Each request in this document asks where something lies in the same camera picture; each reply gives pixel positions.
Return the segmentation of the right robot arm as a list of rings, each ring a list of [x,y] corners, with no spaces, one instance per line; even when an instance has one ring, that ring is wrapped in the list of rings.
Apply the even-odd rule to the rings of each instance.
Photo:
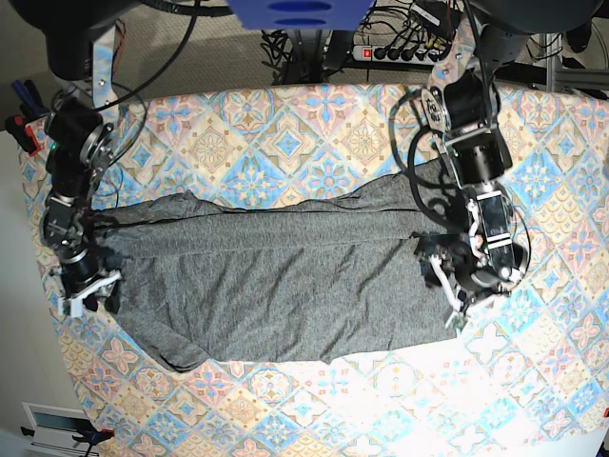
[[[60,314],[81,316],[104,306],[115,313],[122,274],[96,245],[91,202],[119,152],[119,107],[155,81],[150,76],[122,97],[112,85],[116,22],[134,1],[13,1],[11,6],[46,39],[49,69],[62,88],[49,105],[44,132],[52,141],[46,171],[51,188],[40,240],[59,262]]]

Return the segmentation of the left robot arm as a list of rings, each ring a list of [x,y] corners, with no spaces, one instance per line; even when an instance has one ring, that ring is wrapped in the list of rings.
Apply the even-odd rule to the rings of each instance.
[[[416,134],[432,134],[455,177],[466,213],[440,214],[422,199],[415,171],[417,141],[399,164],[418,209],[446,228],[420,235],[415,253],[425,282],[443,290],[449,304],[445,327],[462,330],[468,312],[504,301],[525,277],[532,247],[512,232],[517,212],[500,179],[513,162],[499,127],[497,70],[512,62],[534,34],[560,34],[592,19],[599,1],[466,1],[447,55],[425,86],[403,101],[419,101],[424,122]]]

